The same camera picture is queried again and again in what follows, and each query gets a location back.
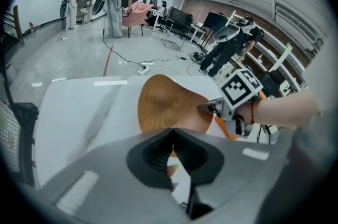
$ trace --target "concrete floor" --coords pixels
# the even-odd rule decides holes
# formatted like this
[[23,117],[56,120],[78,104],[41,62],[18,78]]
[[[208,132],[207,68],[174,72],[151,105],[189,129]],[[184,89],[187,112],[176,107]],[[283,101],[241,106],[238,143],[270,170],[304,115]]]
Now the concrete floor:
[[[67,40],[57,41],[61,34],[46,42],[38,51],[28,59],[17,73],[16,80],[11,84],[11,92],[15,102],[32,102],[41,107],[44,94],[49,84],[55,79],[78,79],[106,76],[136,76],[139,66],[126,62],[117,54],[111,52],[102,41],[102,28],[104,19],[80,25],[76,30],[62,33]],[[170,60],[168,62],[153,61],[151,69],[146,74],[166,74],[183,76],[200,76],[199,66],[192,64],[189,53],[200,51],[199,48],[185,41],[179,50],[172,43],[163,45],[161,38],[167,33],[158,29],[153,32],[151,28],[144,27],[144,36],[138,27],[133,27],[130,39],[127,28],[123,27],[124,37],[120,39],[105,36],[109,47],[129,61],[141,62],[155,59],[167,60],[175,56],[185,57],[183,60]],[[181,45],[179,37],[171,34],[169,40]]]

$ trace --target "chair backrest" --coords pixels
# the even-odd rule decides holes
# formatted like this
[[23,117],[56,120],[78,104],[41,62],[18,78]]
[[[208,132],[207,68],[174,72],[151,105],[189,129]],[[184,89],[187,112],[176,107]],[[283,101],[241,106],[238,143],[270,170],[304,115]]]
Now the chair backrest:
[[[4,23],[5,23],[5,32],[10,34],[13,37],[19,39],[19,40],[22,40],[23,37],[22,37],[21,28],[20,28],[17,5],[15,5],[13,7],[13,14],[11,14],[8,11],[5,11],[4,16],[3,16],[3,20],[4,20]],[[15,30],[16,35],[13,35],[11,33],[11,29]]]

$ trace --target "wooden chair seat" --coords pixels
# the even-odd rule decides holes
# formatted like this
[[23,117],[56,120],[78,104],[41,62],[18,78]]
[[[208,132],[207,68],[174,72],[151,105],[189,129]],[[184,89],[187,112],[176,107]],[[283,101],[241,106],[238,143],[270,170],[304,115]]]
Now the wooden chair seat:
[[200,113],[197,105],[208,100],[162,74],[150,77],[138,99],[138,122],[142,132],[160,128],[187,128],[206,133],[213,115]]

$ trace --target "person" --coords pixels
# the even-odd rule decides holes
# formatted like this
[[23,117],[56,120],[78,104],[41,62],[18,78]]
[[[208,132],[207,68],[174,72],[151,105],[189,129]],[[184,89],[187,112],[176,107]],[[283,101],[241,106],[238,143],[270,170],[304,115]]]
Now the person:
[[326,43],[303,73],[308,89],[287,97],[246,102],[235,110],[246,124],[260,123],[297,128],[322,112],[338,108],[337,30],[333,30]]
[[68,0],[68,11],[65,19],[65,29],[77,29],[76,14],[78,12],[78,2],[82,0]]
[[128,10],[124,10],[121,4],[122,0],[107,0],[108,14],[108,35],[115,38],[121,38],[122,31],[122,13],[129,15],[132,11],[132,4],[136,0],[128,0]]
[[[245,43],[247,47],[242,52],[244,56],[252,47],[260,41],[262,38],[261,30],[256,26],[255,22],[252,21],[251,25],[245,26],[240,29],[240,32],[233,38],[226,42],[219,42],[204,58],[201,62],[199,71],[203,74],[207,74],[210,77],[214,77],[218,71],[226,64],[230,58],[235,54],[241,52],[241,48]],[[216,63],[213,68],[206,72],[206,69],[212,63],[212,60],[218,56]]]
[[[167,10],[167,2],[166,1],[161,1],[161,4],[159,6],[159,11],[160,11],[160,16],[161,15],[164,15],[165,12]],[[155,25],[155,21],[156,21],[156,16],[158,14],[156,13],[155,15],[151,16],[150,18],[146,19],[146,23],[149,25],[149,26],[154,26]]]

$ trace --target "power strip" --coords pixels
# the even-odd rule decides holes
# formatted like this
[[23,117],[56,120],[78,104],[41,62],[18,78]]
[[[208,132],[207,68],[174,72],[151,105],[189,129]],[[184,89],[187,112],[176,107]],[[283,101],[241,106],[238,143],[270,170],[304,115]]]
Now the power strip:
[[144,75],[146,72],[148,72],[150,70],[150,67],[149,66],[145,66],[146,68],[145,69],[142,69],[140,67],[140,69],[137,71],[138,74],[141,74],[141,75]]

